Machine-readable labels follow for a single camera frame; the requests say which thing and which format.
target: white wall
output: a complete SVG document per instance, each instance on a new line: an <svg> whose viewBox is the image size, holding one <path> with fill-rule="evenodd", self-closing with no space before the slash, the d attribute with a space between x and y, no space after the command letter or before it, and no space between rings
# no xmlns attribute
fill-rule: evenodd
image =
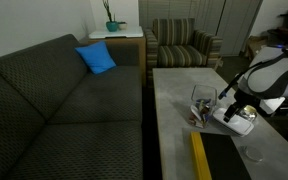
<svg viewBox="0 0 288 180"><path fill-rule="evenodd" d="M283 18L278 17L288 11L288 0L263 0L250 35L260 36L269 29L283 25Z"/></svg>
<svg viewBox="0 0 288 180"><path fill-rule="evenodd" d="M97 30L105 29L108 16L102 0L90 0ZM109 0L112 20L125 21L128 26L139 26L138 0Z"/></svg>
<svg viewBox="0 0 288 180"><path fill-rule="evenodd" d="M0 56L94 28L90 0L0 0Z"/></svg>

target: coffee table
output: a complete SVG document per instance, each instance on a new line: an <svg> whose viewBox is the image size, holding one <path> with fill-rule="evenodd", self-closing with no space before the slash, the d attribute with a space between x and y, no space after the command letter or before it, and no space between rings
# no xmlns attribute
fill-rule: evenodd
<svg viewBox="0 0 288 180"><path fill-rule="evenodd" d="M252 179L288 179L288 142L261 116L244 137L237 136L216 120L210 121L205 129L187 123L194 85L212 86L218 92L227 86L213 69L158 68L153 69L153 76L163 179L196 179L191 131L231 135ZM218 106L227 108L234 102L233 95L234 90L230 90L226 98L218 101ZM263 161L249 160L242 153L242 146L257 148L263 154Z"/></svg>

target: vase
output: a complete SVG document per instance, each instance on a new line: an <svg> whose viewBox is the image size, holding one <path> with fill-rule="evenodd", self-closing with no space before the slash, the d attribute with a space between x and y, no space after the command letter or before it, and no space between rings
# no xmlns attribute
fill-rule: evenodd
<svg viewBox="0 0 288 180"><path fill-rule="evenodd" d="M118 28L118 23L116 21L107 21L106 22L106 28L109 32L115 32L117 31L117 28Z"/></svg>

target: striped armchair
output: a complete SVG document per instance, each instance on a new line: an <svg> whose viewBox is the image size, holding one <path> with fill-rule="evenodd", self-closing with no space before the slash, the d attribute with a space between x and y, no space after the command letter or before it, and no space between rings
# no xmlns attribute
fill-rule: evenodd
<svg viewBox="0 0 288 180"><path fill-rule="evenodd" d="M154 19L153 29L146 29L146 75L153 86L152 69L156 67L216 67L222 39L194 30L194 19Z"/></svg>

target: yellow object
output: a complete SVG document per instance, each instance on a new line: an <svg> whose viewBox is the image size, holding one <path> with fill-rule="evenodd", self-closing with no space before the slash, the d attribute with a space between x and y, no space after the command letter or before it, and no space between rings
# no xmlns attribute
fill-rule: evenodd
<svg viewBox="0 0 288 180"><path fill-rule="evenodd" d="M191 132L194 170L197 180L211 180L211 172L208 167L204 146L199 132Z"/></svg>

